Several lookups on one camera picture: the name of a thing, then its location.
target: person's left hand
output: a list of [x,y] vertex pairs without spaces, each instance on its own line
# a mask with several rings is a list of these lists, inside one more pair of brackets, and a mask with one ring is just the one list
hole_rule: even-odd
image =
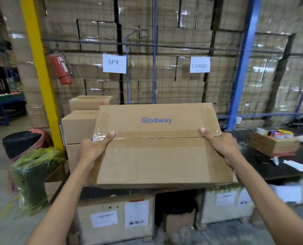
[[93,142],[86,138],[82,140],[78,153],[79,164],[84,164],[89,170],[94,167],[95,160],[104,152],[108,143],[114,138],[115,132],[111,132],[99,141]]

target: forearm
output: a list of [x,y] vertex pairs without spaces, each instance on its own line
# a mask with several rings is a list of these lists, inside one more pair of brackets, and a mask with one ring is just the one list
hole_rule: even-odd
[[227,158],[278,244],[303,244],[303,220],[272,191],[241,153]]
[[63,245],[89,170],[79,162],[26,245]]

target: person's right hand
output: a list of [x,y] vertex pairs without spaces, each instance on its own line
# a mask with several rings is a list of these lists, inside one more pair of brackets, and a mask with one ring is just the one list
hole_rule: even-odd
[[225,157],[227,163],[228,159],[232,155],[240,153],[237,140],[231,135],[231,133],[223,132],[222,136],[215,137],[205,130],[205,128],[200,128],[200,132],[211,142],[215,150],[220,152]]

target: hand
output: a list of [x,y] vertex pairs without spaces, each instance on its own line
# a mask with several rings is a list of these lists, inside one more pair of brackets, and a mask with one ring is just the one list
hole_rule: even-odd
[[78,153],[79,164],[84,164],[89,170],[91,170],[94,167],[95,160],[104,152],[106,146],[114,136],[115,132],[111,132],[99,142],[93,142],[87,138],[82,140]]
[[200,131],[202,135],[211,142],[215,150],[225,157],[225,161],[227,163],[232,155],[240,153],[237,140],[231,135],[231,133],[223,132],[221,137],[215,137],[205,130],[205,128],[200,128]]

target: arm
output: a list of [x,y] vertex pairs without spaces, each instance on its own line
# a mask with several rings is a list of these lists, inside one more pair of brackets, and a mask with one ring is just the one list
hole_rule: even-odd
[[237,140],[230,133],[213,137],[204,128],[202,134],[220,152],[246,187],[257,210],[277,245],[303,245],[303,220],[272,191],[264,179],[240,153]]
[[115,132],[109,133],[98,144],[89,139],[82,141],[78,165],[26,245],[64,245],[84,182],[95,160],[102,154],[114,135]]

